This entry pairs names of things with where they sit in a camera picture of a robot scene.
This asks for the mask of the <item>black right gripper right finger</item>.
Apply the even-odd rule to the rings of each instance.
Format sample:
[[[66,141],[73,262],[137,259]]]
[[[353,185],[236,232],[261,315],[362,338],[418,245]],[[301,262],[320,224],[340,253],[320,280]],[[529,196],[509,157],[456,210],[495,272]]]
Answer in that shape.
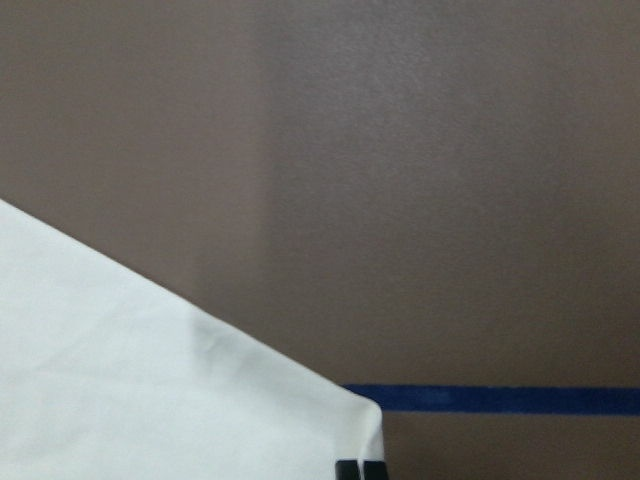
[[[364,480],[389,480],[389,473],[385,461],[367,460],[363,462]]]

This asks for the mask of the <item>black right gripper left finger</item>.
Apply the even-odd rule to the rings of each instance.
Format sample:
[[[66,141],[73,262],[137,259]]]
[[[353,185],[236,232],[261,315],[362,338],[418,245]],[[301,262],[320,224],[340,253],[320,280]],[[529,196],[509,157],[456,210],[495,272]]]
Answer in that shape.
[[[341,459],[335,463],[336,480],[360,480],[361,473],[358,461]]]

